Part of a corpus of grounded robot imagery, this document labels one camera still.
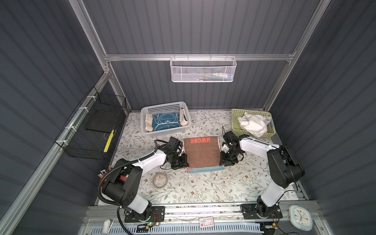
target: gray wall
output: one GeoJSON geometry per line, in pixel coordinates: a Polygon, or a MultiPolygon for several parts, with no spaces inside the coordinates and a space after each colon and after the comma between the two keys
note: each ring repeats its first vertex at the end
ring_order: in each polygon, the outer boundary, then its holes
{"type": "Polygon", "coordinates": [[[337,235],[376,223],[376,2],[332,1],[271,112],[337,235]]]}
{"type": "Polygon", "coordinates": [[[184,101],[188,108],[262,108],[285,61],[239,61],[233,82],[176,83],[169,62],[112,62],[133,110],[184,101]]]}
{"type": "MultiPolygon", "coordinates": [[[[107,54],[291,53],[318,0],[84,0],[107,54]]],[[[168,62],[113,62],[133,110],[262,108],[285,62],[238,62],[232,83],[173,83],[168,62]]]]}
{"type": "MultiPolygon", "coordinates": [[[[102,73],[68,1],[0,1],[0,217],[102,73]]],[[[101,164],[63,156],[15,234],[58,222],[73,234],[101,164]]]]}

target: floral tablecloth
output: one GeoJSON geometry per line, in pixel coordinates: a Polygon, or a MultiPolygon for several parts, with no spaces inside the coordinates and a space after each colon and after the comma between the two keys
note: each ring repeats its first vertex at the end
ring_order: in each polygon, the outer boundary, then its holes
{"type": "MultiPolygon", "coordinates": [[[[190,116],[193,126],[187,131],[151,138],[139,131],[140,113],[130,113],[112,165],[120,158],[134,160],[153,151],[155,139],[168,141],[170,136],[179,140],[219,136],[222,143],[222,126],[226,131],[231,130],[231,111],[191,111],[190,116]]],[[[246,153],[243,161],[226,167],[223,171],[187,174],[185,169],[162,170],[156,167],[141,178],[138,193],[153,204],[245,202],[255,201],[270,180],[267,161],[246,153]],[[163,189],[156,189],[152,180],[160,172],[168,175],[168,185],[163,189]]],[[[282,200],[297,199],[296,193],[291,191],[282,197],[282,200]]]]}

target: black wire mesh basket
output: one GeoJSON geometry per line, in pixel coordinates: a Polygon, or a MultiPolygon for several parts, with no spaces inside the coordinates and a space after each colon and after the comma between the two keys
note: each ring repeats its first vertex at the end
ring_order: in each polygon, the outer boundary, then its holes
{"type": "Polygon", "coordinates": [[[112,157],[125,123],[125,108],[125,97],[97,92],[91,97],[86,107],[78,109],[79,116],[74,123],[67,126],[67,122],[62,128],[58,137],[65,131],[65,138],[56,139],[55,142],[70,157],[90,159],[112,157]],[[112,116],[115,117],[110,133],[87,128],[91,118],[98,111],[112,113],[112,116]]]}

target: crumpled white towel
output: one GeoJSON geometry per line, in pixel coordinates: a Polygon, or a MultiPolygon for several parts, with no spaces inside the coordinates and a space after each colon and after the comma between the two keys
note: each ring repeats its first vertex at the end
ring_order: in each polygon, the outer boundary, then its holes
{"type": "Polygon", "coordinates": [[[271,118],[258,114],[245,113],[243,117],[238,117],[240,127],[253,134],[256,138],[261,137],[267,130],[267,124],[271,118]]]}

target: yellow marker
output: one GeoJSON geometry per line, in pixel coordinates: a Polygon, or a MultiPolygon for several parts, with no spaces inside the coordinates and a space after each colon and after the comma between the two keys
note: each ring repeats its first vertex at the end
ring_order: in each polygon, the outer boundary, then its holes
{"type": "Polygon", "coordinates": [[[111,140],[112,140],[113,136],[114,136],[114,130],[111,131],[111,134],[108,137],[108,140],[107,140],[107,143],[106,143],[106,147],[105,147],[105,150],[104,150],[105,153],[107,153],[108,148],[110,147],[111,140]]]}

